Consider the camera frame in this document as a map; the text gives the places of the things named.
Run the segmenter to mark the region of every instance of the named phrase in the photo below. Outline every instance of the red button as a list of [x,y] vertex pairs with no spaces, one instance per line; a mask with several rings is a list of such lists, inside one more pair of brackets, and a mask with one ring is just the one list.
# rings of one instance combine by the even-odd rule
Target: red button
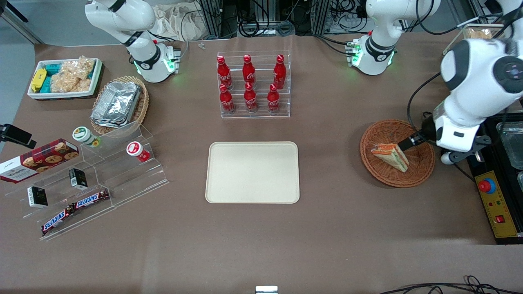
[[505,218],[503,216],[496,216],[496,222],[497,223],[504,223],[505,222]]
[[480,189],[481,192],[489,192],[492,189],[492,186],[490,183],[486,180],[482,180],[478,183],[477,187]]

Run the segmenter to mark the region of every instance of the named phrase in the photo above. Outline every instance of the white tray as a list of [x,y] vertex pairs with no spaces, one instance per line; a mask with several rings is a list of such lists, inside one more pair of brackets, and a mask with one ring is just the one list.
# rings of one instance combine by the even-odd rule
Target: white tray
[[215,142],[209,147],[210,203],[292,204],[300,199],[293,142]]
[[[31,89],[31,84],[29,83],[29,88],[27,89],[27,95],[36,100],[61,100],[61,99],[73,99],[76,97],[91,96],[96,90],[96,85],[98,84],[98,79],[100,78],[102,62],[98,58],[91,58],[96,61],[95,68],[93,70],[93,78],[91,78],[91,84],[89,85],[89,90],[83,92],[67,92],[67,93],[35,93]],[[57,64],[63,63],[64,61],[71,61],[78,59],[59,59],[59,60],[44,60],[38,62],[35,72],[31,76],[31,81],[36,74],[36,71],[44,68],[48,64]]]

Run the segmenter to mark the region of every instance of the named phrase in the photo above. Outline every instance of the brown table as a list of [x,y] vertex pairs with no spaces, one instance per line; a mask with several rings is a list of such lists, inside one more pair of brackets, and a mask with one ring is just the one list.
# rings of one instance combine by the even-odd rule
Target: brown table
[[[439,70],[452,36],[409,33],[379,76],[347,67],[310,37],[235,38],[191,45],[180,74],[147,84],[144,125],[170,184],[50,242],[2,197],[0,292],[9,293],[375,293],[406,284],[481,281],[523,290],[523,247],[494,246],[478,193],[452,166],[436,163],[422,185],[396,189],[363,166],[358,143],[373,122],[405,119],[411,93]],[[352,39],[343,36],[340,39]],[[288,49],[289,119],[222,120],[217,51]],[[36,46],[36,60],[98,57],[103,82],[137,75],[124,46]],[[439,78],[412,112],[431,111],[448,90]],[[93,100],[24,97],[15,125],[41,143],[89,125]],[[215,141],[293,141],[300,200],[292,205],[212,205],[204,198]],[[8,144],[6,160],[26,149]]]

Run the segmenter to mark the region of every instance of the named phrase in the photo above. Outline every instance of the cookie box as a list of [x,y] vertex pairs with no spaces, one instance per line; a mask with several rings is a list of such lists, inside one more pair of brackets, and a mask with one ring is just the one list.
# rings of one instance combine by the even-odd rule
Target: cookie box
[[[102,62],[100,59],[98,59],[98,58],[92,58],[92,59],[94,59],[96,63],[95,63],[95,67],[93,70],[93,77],[91,78],[91,84],[89,85],[88,91],[67,92],[67,93],[35,93],[35,91],[33,91],[31,89],[31,87],[29,86],[29,88],[27,89],[27,95],[35,100],[40,100],[40,101],[96,98],[96,96],[94,96],[94,93],[96,92],[97,87],[98,87],[98,81],[101,76],[103,65],[102,65]],[[72,60],[77,60],[77,59],[59,59],[59,60],[39,61],[36,66],[35,73],[33,74],[33,76],[36,74],[37,70],[46,68],[46,65],[48,65],[48,64],[62,64],[64,61],[72,61]]]
[[0,165],[0,179],[19,183],[79,155],[78,147],[58,139]]

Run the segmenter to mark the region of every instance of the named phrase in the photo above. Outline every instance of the small jar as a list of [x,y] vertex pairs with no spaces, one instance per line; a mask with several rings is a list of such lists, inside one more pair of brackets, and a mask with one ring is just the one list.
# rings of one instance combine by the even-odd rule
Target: small jar
[[146,162],[149,160],[149,158],[151,158],[151,154],[143,148],[142,144],[136,141],[127,145],[127,154],[138,158],[138,160],[141,162]]
[[100,137],[93,135],[91,130],[86,127],[74,129],[73,139],[91,148],[100,146]]

